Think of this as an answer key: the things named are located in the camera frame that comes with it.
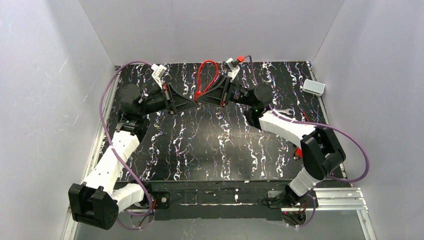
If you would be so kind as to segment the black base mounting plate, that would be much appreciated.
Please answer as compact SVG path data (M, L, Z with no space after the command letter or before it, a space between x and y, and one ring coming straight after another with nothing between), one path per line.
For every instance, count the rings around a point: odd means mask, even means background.
M152 181L158 221L182 219L266 219L281 221L283 212L318 207L314 191L295 205L280 202L287 180Z

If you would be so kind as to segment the red cable lock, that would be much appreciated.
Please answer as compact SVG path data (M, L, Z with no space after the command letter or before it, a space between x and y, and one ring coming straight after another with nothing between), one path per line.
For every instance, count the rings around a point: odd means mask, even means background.
M207 85L202 84L202 79L207 79L207 77L210 76L209 73L203 74L203 68L205 68L206 65L213 65L215 67L215 74L213 78L207 83ZM197 70L196 79L197 79L197 90L194 94L193 100L196 102L198 100L198 97L200 97L202 94L204 94L209 88L212 86L212 84L217 80L220 73L220 67L217 62L214 60L208 59L202 62Z

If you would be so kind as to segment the silver open-end wrench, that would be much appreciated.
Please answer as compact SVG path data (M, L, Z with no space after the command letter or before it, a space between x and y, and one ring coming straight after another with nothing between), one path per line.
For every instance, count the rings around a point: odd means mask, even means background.
M284 115L287 115L287 116L293 116L294 115L294 111L291 108L277 109L276 111L280 114L284 114Z

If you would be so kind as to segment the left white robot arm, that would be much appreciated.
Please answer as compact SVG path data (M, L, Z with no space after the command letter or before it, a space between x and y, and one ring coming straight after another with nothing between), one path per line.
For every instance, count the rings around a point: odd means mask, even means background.
M115 189L118 176L128 168L126 162L146 135L149 114L167 111L175 115L197 107L197 102L178 93L171 84L154 87L148 96L142 95L135 84L124 86L120 91L122 116L108 148L82 183L74 183L68 190L73 220L109 230L119 213L135 203L147 200L152 209L153 200L139 178Z

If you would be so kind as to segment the red key tag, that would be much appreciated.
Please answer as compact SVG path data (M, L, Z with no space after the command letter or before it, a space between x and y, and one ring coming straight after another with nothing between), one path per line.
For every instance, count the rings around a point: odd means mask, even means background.
M295 160L301 159L303 157L303 152L300 148L296 148L294 153L293 153L293 158Z

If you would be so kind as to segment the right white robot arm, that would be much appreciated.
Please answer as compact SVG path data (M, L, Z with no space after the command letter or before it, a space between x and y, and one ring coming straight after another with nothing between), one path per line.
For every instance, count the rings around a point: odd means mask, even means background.
M329 177L346 159L346 154L333 129L309 122L295 123L269 107L272 99L270 85L260 83L246 88L227 76L220 76L208 89L197 92L194 97L198 103L217 107L225 107L229 102L246 105L249 108L243 114L251 127L273 133L300 148L303 161L300 172L283 192L262 200L265 206L294 206Z

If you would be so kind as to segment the white small box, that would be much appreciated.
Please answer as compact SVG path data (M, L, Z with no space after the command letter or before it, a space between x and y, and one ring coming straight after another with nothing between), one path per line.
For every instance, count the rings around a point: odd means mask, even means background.
M302 89L306 93L322 96L325 92L325 84L315 80L306 79L302 85Z

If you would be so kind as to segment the aluminium frame rail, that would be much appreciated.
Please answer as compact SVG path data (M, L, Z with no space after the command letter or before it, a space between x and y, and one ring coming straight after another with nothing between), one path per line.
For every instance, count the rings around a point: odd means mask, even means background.
M119 80L116 77L114 82L108 88L105 94L105 99L103 100L102 116L106 123L111 113L111 109L113 106L113 102L114 102L114 98L115 98L115 94L117 90L118 81ZM104 135L105 135L105 131L104 131L104 128L102 127L102 123L100 123L94 138L94 142L93 142L90 154L89 154L88 163L83 175L83 179L89 175L89 173L95 168L98 162L99 155L102 152ZM71 206L68 207L66 213L67 213L67 219L66 219L65 228L64 228L61 239L73 240L76 234L77 227L78 227L78 222L73 220Z

